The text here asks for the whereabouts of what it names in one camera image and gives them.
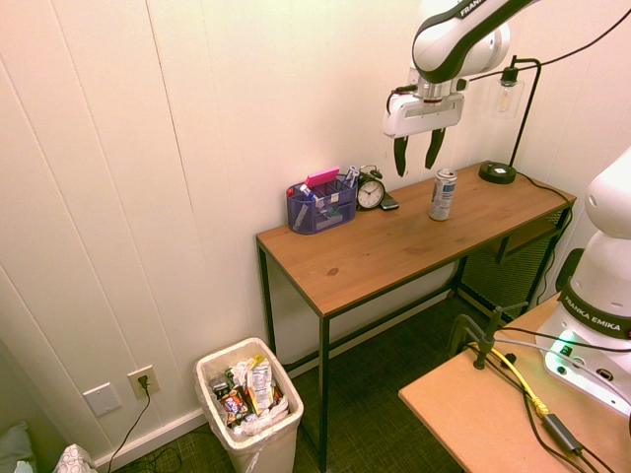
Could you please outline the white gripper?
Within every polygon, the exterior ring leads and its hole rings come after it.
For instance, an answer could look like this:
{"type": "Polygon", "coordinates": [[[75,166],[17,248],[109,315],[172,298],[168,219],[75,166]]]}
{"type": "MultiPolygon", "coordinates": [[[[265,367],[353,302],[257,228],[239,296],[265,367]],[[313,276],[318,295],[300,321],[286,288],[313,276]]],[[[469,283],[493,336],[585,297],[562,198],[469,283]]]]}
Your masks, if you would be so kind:
{"type": "Polygon", "coordinates": [[[440,103],[428,103],[413,95],[397,95],[389,101],[383,120],[383,132],[393,139],[395,168],[399,177],[406,170],[406,149],[410,135],[432,131],[425,156],[425,168],[431,169],[444,142],[446,127],[459,123],[464,95],[451,94],[440,103]]]}

